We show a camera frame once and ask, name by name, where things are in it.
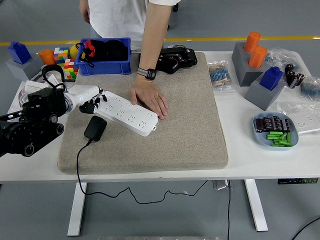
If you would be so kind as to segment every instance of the smartwatch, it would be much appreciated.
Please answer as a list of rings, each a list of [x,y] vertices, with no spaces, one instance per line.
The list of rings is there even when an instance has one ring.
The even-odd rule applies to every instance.
[[[138,74],[145,76],[146,79],[152,81],[156,78],[157,70],[149,68],[148,70],[144,70],[142,68],[138,68]]]

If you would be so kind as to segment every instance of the orange cylinder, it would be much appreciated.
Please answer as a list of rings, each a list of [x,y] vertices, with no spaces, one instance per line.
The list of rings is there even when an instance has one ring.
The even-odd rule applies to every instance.
[[[264,46],[257,46],[252,53],[249,65],[255,69],[260,68],[267,55],[267,51],[268,50]]]
[[[249,36],[246,39],[244,50],[248,53],[253,53],[255,48],[258,46],[260,41],[261,34],[257,31],[252,31],[249,33]]]
[[[50,65],[50,64],[56,64],[56,61],[54,59],[54,53],[55,52],[51,49],[45,49],[38,52],[38,55],[40,56],[43,64]]]

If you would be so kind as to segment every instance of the person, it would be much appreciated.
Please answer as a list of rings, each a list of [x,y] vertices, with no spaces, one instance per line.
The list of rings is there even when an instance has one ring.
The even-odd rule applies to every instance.
[[[172,6],[180,0],[80,0],[79,9],[91,24],[91,37],[131,38],[131,49],[141,50],[139,68],[154,70],[166,37]],[[163,120],[166,97],[156,84],[137,74],[129,89],[131,104],[137,97]]]

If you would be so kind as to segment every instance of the rubik's cube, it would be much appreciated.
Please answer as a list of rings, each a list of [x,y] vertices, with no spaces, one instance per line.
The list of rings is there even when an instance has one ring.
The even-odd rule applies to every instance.
[[[69,58],[69,51],[70,50],[68,47],[56,47],[53,53],[55,63],[63,67],[65,65],[66,59]]]
[[[63,70],[68,79],[76,79],[79,70],[79,65],[76,64],[74,59],[66,59]]]

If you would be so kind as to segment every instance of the yellow floor line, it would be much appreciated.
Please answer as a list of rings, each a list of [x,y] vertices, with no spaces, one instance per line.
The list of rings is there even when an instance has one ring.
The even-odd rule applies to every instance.
[[[166,38],[166,42],[211,42],[211,41],[245,41],[247,37],[178,37]],[[320,40],[320,36],[262,36],[260,40]],[[79,40],[68,41],[22,41],[24,45],[60,45],[76,44]],[[10,46],[10,42],[0,42],[1,46]]]

